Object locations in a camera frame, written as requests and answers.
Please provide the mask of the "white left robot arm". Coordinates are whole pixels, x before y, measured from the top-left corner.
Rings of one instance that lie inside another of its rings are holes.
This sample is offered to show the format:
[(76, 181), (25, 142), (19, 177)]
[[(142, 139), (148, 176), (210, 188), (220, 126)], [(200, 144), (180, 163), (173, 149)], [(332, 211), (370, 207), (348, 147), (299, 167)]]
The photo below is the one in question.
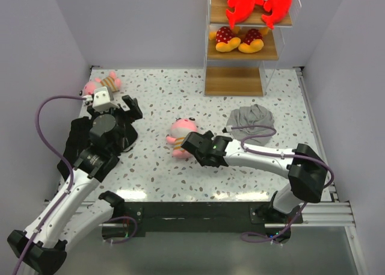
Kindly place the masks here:
[(56, 149), (56, 154), (69, 170), (69, 177), (44, 211), (24, 230), (14, 230), (7, 241), (18, 258), (13, 270), (17, 274), (26, 264), (39, 274), (55, 274), (68, 252), (104, 222), (118, 222), (125, 214), (124, 199), (106, 191), (82, 214), (76, 215), (84, 199), (94, 191), (117, 166), (120, 155), (138, 138), (132, 122), (142, 119), (137, 99), (122, 97), (124, 110), (101, 94), (84, 96), (92, 104), (87, 108), (92, 126), (89, 146), (73, 164)]

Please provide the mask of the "yellow plush polka dot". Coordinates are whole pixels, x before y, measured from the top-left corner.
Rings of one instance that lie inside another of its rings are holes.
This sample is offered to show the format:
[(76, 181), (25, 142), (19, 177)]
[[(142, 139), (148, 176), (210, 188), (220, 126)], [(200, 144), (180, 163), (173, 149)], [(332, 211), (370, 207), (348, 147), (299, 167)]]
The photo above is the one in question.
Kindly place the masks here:
[(215, 42), (215, 50), (217, 52), (226, 53), (238, 48), (241, 44), (241, 39), (238, 37), (240, 27), (235, 26), (231, 29), (229, 26), (210, 30), (209, 40)]
[(253, 54), (261, 51), (264, 47), (264, 37), (269, 33), (269, 28), (250, 28), (241, 37), (238, 50), (245, 54)]

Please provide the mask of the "red shark plush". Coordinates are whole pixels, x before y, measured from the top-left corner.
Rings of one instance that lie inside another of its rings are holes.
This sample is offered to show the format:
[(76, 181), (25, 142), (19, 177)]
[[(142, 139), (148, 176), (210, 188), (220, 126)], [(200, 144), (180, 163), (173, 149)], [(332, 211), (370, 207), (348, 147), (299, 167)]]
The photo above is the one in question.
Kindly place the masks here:
[(275, 24), (280, 23), (289, 13), (292, 0), (263, 0), (263, 9), (269, 15), (263, 14), (262, 20), (269, 29), (274, 29)]
[(226, 10), (229, 28), (234, 29), (237, 23), (245, 21), (253, 12), (256, 5), (263, 5), (264, 0), (227, 0)]

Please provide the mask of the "pink plush striped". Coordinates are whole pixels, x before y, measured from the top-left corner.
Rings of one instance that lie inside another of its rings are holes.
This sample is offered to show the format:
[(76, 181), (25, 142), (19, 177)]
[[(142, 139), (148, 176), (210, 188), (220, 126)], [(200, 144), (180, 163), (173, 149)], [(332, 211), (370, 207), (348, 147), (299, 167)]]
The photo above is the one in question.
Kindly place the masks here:
[(173, 146), (172, 156), (179, 159), (187, 159), (192, 155), (182, 148), (185, 137), (190, 132), (197, 132), (196, 120), (190, 118), (178, 118), (170, 127), (170, 133), (166, 136), (168, 144)]

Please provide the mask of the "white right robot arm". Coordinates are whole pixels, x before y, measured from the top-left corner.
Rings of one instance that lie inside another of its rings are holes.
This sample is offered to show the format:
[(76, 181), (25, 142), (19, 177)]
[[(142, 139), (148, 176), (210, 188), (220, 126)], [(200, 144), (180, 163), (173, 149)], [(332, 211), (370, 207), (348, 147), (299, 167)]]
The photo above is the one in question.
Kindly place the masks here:
[(319, 203), (325, 188), (327, 165), (306, 144), (294, 149), (251, 146), (227, 136), (190, 132), (182, 148), (202, 166), (249, 167), (288, 180), (272, 199), (257, 211), (276, 223), (282, 222), (301, 203)]

